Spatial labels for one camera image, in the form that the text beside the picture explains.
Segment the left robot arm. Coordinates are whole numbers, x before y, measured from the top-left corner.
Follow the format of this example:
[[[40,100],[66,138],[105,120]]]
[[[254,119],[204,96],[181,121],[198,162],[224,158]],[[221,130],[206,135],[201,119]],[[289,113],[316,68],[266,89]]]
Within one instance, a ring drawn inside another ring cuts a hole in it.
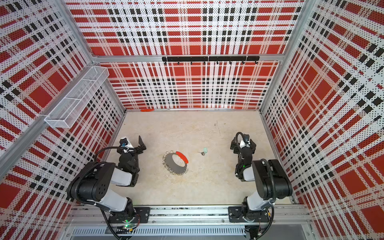
[[[117,164],[98,162],[99,155],[106,149],[99,150],[93,161],[87,163],[67,188],[70,199],[82,204],[98,207],[108,224],[124,224],[127,228],[136,228],[149,220],[150,208],[135,208],[133,200],[121,196],[112,187],[133,188],[139,179],[139,155],[146,149],[143,140],[134,147],[127,138],[119,141],[114,150],[120,155]]]

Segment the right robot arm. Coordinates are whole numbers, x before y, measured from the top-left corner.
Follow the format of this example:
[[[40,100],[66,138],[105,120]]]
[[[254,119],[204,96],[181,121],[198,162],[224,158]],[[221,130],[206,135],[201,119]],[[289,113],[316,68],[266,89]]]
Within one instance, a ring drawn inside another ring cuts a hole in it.
[[[256,143],[249,135],[236,133],[231,150],[238,156],[235,176],[241,182],[255,182],[257,190],[244,198],[240,207],[229,207],[231,223],[268,223],[276,200],[290,197],[292,184],[279,160],[254,160]]]

